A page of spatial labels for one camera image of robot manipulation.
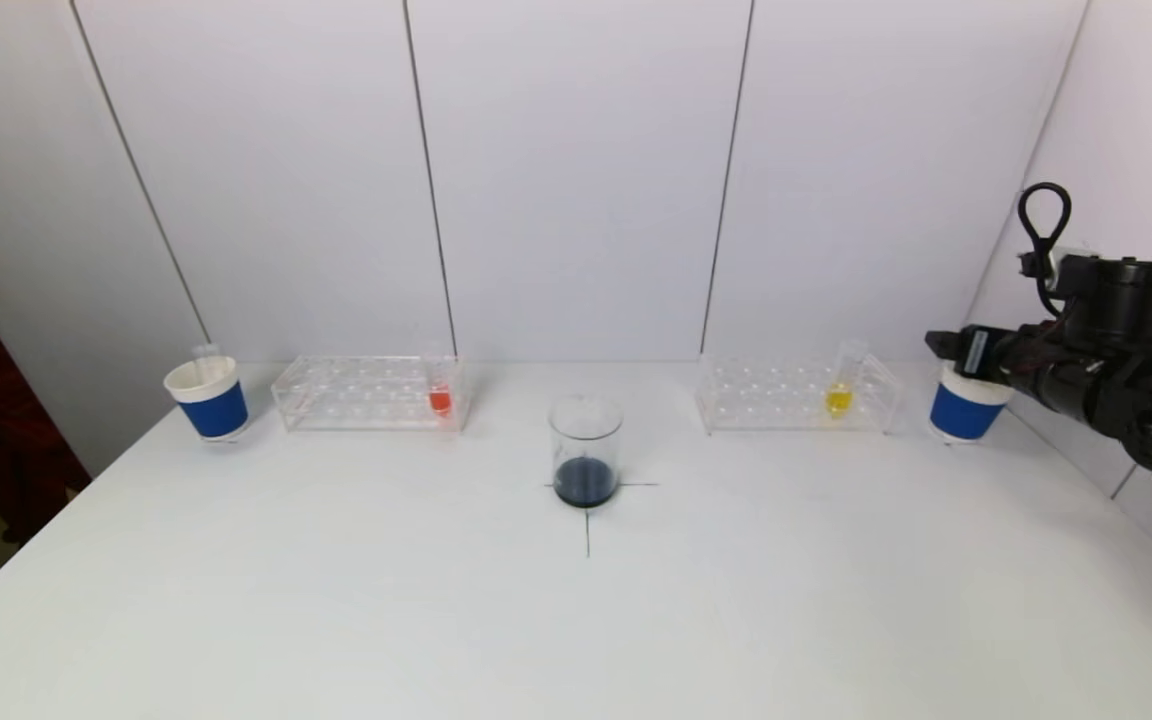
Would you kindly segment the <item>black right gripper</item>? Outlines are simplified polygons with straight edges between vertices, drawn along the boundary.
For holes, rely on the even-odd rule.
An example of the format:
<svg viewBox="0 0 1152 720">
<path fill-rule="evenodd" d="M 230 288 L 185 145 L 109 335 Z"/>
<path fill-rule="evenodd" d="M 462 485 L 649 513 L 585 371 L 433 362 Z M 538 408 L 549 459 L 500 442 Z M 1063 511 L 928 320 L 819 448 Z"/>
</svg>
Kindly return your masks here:
<svg viewBox="0 0 1152 720">
<path fill-rule="evenodd" d="M 960 331 L 929 331 L 925 346 L 940 361 L 954 361 L 955 372 L 970 381 L 1010 386 L 1011 376 L 1032 372 L 1043 350 L 1047 324 L 1016 329 L 968 325 Z"/>
</svg>

